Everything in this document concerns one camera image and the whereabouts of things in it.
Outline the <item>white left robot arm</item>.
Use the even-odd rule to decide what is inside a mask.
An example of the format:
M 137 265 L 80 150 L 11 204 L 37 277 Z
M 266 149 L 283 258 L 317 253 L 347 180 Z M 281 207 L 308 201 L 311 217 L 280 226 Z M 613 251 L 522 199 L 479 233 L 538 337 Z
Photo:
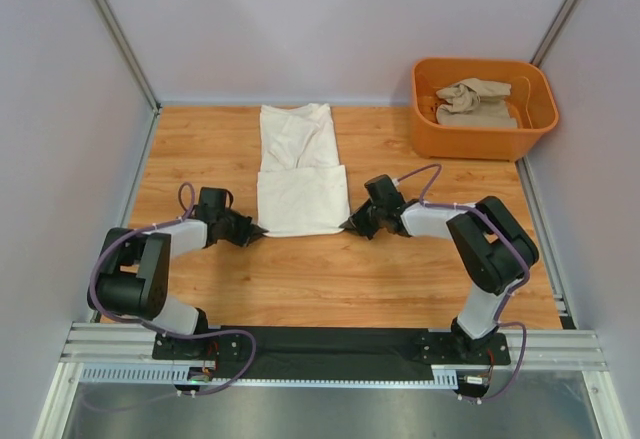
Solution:
M 204 311 L 168 292 L 171 261 L 220 241 L 247 247 L 266 235 L 253 219 L 232 208 L 227 189 L 189 182 L 178 189 L 182 214 L 177 218 L 130 229 L 110 229 L 93 266 L 87 291 L 91 309 L 122 324 L 142 324 L 175 338 L 188 360 L 209 351 L 211 337 Z

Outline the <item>white t shirt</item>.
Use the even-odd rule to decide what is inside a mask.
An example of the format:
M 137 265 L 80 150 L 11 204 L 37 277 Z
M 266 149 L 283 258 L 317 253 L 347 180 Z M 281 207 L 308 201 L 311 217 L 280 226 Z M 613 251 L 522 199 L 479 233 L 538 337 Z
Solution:
M 350 215 L 331 108 L 260 110 L 258 225 L 268 237 L 332 235 Z

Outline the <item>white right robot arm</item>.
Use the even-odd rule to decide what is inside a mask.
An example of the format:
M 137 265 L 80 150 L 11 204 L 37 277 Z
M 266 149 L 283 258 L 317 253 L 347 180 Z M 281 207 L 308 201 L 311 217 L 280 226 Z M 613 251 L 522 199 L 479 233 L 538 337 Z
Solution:
M 509 298 L 530 278 L 539 258 L 533 239 L 504 202 L 486 196 L 474 203 L 436 203 L 424 195 L 407 200 L 387 175 L 365 183 L 368 199 L 341 224 L 345 231 L 373 239 L 387 232 L 453 242 L 472 285 L 451 325 L 450 349 L 470 363 L 484 354 L 500 327 Z

